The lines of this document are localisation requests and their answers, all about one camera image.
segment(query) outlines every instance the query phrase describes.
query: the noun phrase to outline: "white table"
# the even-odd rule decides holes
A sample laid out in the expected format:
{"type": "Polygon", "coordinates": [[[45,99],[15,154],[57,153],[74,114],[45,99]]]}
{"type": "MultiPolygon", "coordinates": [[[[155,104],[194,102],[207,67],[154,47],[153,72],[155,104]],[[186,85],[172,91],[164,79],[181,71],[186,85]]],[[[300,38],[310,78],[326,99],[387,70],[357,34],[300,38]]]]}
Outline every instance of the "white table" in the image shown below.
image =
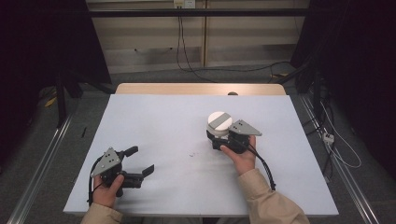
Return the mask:
{"type": "MultiPolygon", "coordinates": [[[[88,178],[109,147],[139,146],[123,170],[139,173],[155,164],[141,189],[125,189],[116,209],[130,216],[243,217],[247,204],[233,163],[206,138],[206,119],[226,111],[262,132],[257,150],[266,159],[276,190],[308,216],[338,211],[321,175],[289,96],[115,94],[110,97],[90,151],[64,211],[88,210],[88,178]]],[[[257,161],[257,167],[265,171],[257,161]]]]}

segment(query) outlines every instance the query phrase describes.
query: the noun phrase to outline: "person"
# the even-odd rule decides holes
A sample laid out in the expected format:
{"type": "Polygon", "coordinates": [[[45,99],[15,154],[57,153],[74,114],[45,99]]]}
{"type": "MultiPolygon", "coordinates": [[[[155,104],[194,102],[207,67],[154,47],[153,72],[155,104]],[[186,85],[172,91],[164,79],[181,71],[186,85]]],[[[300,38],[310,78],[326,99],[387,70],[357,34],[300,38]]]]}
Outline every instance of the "person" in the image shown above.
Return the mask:
{"type": "MultiPolygon", "coordinates": [[[[249,138],[252,148],[256,146],[256,137],[249,138]]],[[[226,146],[220,149],[233,161],[238,182],[244,192],[252,224],[305,224],[309,223],[303,210],[292,200],[270,189],[264,176],[255,167],[256,156],[250,151],[236,154],[226,146]]],[[[119,175],[110,188],[99,186],[101,178],[94,177],[93,185],[99,186],[93,193],[93,203],[81,223],[120,223],[122,214],[114,210],[117,189],[123,176],[119,175]]]]}

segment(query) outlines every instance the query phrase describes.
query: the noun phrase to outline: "forearm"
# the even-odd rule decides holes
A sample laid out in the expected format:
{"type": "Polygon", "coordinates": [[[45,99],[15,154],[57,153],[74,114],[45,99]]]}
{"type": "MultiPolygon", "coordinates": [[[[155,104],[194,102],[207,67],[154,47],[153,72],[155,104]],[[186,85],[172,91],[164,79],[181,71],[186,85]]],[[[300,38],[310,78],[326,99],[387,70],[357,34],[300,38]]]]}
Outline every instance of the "forearm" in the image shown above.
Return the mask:
{"type": "Polygon", "coordinates": [[[116,210],[93,203],[82,219],[81,224],[117,224],[121,222],[121,219],[122,214],[116,210]]]}
{"type": "Polygon", "coordinates": [[[270,190],[259,170],[250,170],[239,176],[238,180],[247,199],[251,223],[309,223],[296,203],[270,190]]]}

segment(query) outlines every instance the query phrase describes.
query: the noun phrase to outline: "hand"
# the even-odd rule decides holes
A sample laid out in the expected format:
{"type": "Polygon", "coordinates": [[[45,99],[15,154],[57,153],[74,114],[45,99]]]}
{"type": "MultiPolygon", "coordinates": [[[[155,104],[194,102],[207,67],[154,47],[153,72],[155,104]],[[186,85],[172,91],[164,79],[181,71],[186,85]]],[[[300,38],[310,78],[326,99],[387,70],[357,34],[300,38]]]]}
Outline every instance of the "hand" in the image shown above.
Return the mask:
{"type": "MultiPolygon", "coordinates": [[[[256,147],[256,136],[251,135],[249,137],[249,142],[253,147],[256,147]]],[[[220,149],[233,160],[236,172],[238,172],[239,175],[255,168],[256,156],[250,151],[246,150],[244,153],[236,154],[226,146],[221,146],[220,149]]]]}
{"type": "Polygon", "coordinates": [[[119,190],[119,188],[121,187],[123,180],[124,176],[118,175],[113,181],[113,184],[111,184],[110,188],[107,188],[102,184],[103,181],[99,175],[94,176],[93,187],[99,187],[93,192],[93,202],[109,208],[113,208],[114,202],[116,201],[117,190],[119,190]]]}

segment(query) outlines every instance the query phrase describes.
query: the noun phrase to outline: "white cable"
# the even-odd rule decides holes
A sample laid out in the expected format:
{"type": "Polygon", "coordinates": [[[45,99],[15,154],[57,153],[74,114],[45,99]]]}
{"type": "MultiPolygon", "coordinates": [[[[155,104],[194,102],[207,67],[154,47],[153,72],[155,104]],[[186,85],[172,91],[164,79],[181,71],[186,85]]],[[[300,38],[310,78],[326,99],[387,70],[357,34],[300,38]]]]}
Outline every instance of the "white cable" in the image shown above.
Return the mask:
{"type": "MultiPolygon", "coordinates": [[[[326,108],[324,107],[323,103],[320,102],[321,106],[324,109],[324,113],[326,114],[327,119],[329,120],[330,125],[332,125],[332,121],[330,120],[329,114],[327,113],[326,108]]],[[[346,145],[352,150],[352,152],[356,155],[356,157],[359,160],[359,165],[351,165],[349,163],[347,163],[346,161],[344,161],[340,156],[337,155],[337,153],[335,153],[332,150],[332,147],[327,143],[327,145],[329,146],[330,151],[334,154],[334,156],[341,161],[343,164],[351,167],[351,168],[359,168],[361,167],[361,158],[359,157],[358,153],[356,153],[356,151],[353,149],[353,147],[341,136],[341,134],[339,132],[337,132],[337,130],[335,130],[335,127],[332,125],[332,129],[335,131],[335,133],[346,143],[346,145]]]]}

